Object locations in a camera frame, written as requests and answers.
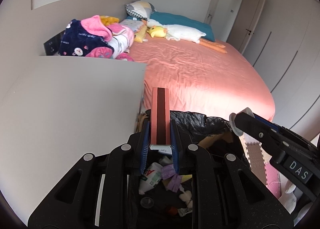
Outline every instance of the navy blue blanket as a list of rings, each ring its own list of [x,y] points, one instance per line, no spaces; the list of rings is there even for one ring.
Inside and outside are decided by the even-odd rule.
[[[59,54],[64,56],[86,56],[94,48],[108,47],[114,52],[108,42],[102,36],[88,33],[80,21],[73,19],[66,27],[61,39]]]

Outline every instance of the purple cloth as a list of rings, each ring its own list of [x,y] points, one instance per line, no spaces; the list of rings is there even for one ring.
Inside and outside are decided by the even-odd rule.
[[[173,164],[164,166],[164,167],[162,167],[162,169],[161,169],[162,179],[170,178],[170,177],[172,177],[174,174],[176,174],[176,172],[175,172],[175,170],[174,170]]]
[[[172,177],[172,179],[170,180],[166,188],[177,193],[180,187],[181,181],[182,181],[182,176],[179,176],[178,174],[174,174],[174,176]]]

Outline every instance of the door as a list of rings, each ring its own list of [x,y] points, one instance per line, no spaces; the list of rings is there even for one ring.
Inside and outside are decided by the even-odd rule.
[[[241,54],[246,49],[257,26],[266,0],[242,0],[238,15],[231,29],[227,43]]]
[[[235,22],[242,0],[218,0],[211,20],[216,39],[226,41]]]

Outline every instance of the teal pillow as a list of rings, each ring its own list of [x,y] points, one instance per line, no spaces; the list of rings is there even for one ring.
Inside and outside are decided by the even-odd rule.
[[[163,25],[180,24],[180,25],[195,28],[206,34],[206,36],[203,37],[204,39],[212,42],[215,41],[212,28],[210,25],[196,21],[196,20],[192,20],[185,16],[173,15],[170,13],[153,12],[150,16],[150,19],[154,19]]]

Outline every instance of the yellow duck plush toy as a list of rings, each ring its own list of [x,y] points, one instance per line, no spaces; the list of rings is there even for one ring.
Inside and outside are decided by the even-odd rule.
[[[150,30],[148,31],[148,33],[150,34],[150,36],[153,37],[160,37],[163,38],[167,35],[167,29],[161,27],[161,26],[153,26],[152,28],[150,28]]]

